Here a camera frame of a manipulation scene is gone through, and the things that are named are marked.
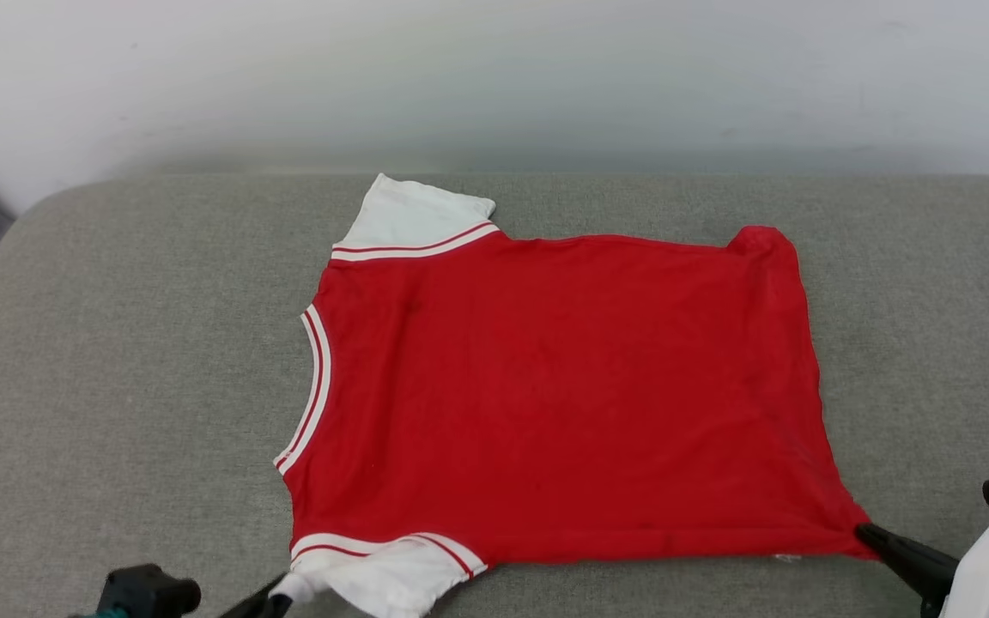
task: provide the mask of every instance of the white wall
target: white wall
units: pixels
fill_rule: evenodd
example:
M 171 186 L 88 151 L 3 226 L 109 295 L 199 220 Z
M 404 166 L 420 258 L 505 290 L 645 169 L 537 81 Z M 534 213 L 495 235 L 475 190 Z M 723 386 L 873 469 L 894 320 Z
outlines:
M 989 173 L 989 0 L 0 1 L 0 195 L 153 171 Z

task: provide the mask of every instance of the red jersey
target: red jersey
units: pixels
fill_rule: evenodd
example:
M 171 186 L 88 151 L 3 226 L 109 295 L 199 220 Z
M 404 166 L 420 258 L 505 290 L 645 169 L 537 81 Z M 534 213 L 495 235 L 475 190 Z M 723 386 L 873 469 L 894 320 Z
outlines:
M 506 562 L 871 558 L 784 235 L 510 239 L 494 207 L 381 175 L 335 245 L 282 591 L 387 618 Z

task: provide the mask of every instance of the gray fabric surface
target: gray fabric surface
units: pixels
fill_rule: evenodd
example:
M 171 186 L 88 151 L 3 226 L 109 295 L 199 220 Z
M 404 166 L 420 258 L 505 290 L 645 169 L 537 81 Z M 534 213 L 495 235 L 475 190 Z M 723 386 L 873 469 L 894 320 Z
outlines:
M 287 566 L 270 460 L 306 402 L 298 317 L 373 176 L 189 176 L 59 193 L 0 246 L 0 617 L 91 610 L 153 560 L 216 615 Z M 989 523 L 989 179 L 422 177 L 514 238 L 799 250 L 841 474 L 878 523 L 961 553 Z M 510 566 L 436 615 L 917 615 L 877 563 Z M 358 615 L 336 597 L 307 615 Z

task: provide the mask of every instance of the red fabric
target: red fabric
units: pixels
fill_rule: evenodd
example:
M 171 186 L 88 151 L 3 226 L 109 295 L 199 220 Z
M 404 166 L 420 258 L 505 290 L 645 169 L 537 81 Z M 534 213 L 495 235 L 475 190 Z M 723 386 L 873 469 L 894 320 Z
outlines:
M 624 236 L 332 259 L 294 539 L 448 536 L 487 564 L 874 558 L 839 478 L 792 244 Z

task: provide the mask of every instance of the red stripe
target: red stripe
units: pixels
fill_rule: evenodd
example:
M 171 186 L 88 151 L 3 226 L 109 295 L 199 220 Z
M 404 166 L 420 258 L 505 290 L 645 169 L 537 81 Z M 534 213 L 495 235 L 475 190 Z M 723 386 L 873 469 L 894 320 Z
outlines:
M 306 554 L 307 552 L 313 551 L 313 550 L 337 551 L 338 553 L 344 553 L 346 555 L 357 556 L 357 558 L 365 558 L 365 556 L 368 556 L 368 554 L 365 553 L 365 552 L 355 552 L 353 550 L 347 550 L 346 548 L 340 548 L 337 545 L 311 545 L 310 548 L 303 548 L 302 550 L 300 550 L 300 552 L 298 554 L 296 554 L 295 557 L 292 559 L 292 562 L 295 562 L 296 560 L 299 560 L 300 559 L 300 556 Z
M 295 437 L 294 449 L 298 449 L 300 446 L 300 439 L 303 438 L 303 432 L 307 430 L 307 423 L 311 422 L 311 417 L 314 415 L 315 403 L 319 399 L 319 393 L 323 390 L 323 345 L 319 343 L 319 332 L 315 330 L 315 322 L 311 320 L 310 312 L 303 312 L 303 319 L 307 320 L 307 328 L 311 331 L 311 337 L 314 340 L 315 352 L 318 353 L 317 361 L 315 361 L 315 394 L 311 397 L 311 402 L 307 404 L 307 418 L 303 420 L 303 425 L 300 426 L 300 431 Z M 286 453 L 285 457 L 279 458 L 277 460 L 277 469 L 282 467 L 282 463 L 288 461 L 288 458 L 292 457 L 292 453 Z
M 346 249 L 346 247 L 344 246 L 337 246 L 334 247 L 334 251 L 342 251 L 343 253 L 366 253 L 366 251 L 422 251 L 425 249 L 434 249 L 435 247 L 439 247 L 443 244 L 451 243 L 455 241 L 455 239 L 460 238 L 460 236 L 466 236 L 468 234 L 471 234 L 471 232 L 475 232 L 480 227 L 493 226 L 493 225 L 494 225 L 493 222 L 485 221 L 483 223 L 478 224 L 478 226 L 472 227 L 470 230 L 464 230 L 463 232 L 460 232 L 460 234 L 456 234 L 455 236 L 452 236 L 452 238 L 450 239 L 443 239 L 443 241 L 441 242 L 428 244 L 425 246 L 370 246 L 367 249 Z
M 440 541 L 437 541 L 437 539 L 431 539 L 431 537 L 424 535 L 412 535 L 412 536 L 420 537 L 420 539 L 425 539 L 431 542 L 432 544 L 437 545 L 437 547 L 442 548 L 442 550 L 445 553 L 452 556 L 452 559 L 455 560 L 456 563 L 460 565 L 460 568 L 463 568 L 464 572 L 468 574 L 468 579 L 472 579 L 476 576 L 475 573 L 471 571 L 471 568 L 467 566 L 467 563 L 464 563 L 463 560 L 460 560 L 460 556 L 455 555 L 455 553 L 453 553 L 450 548 L 445 547 L 445 545 L 443 543 L 440 543 Z

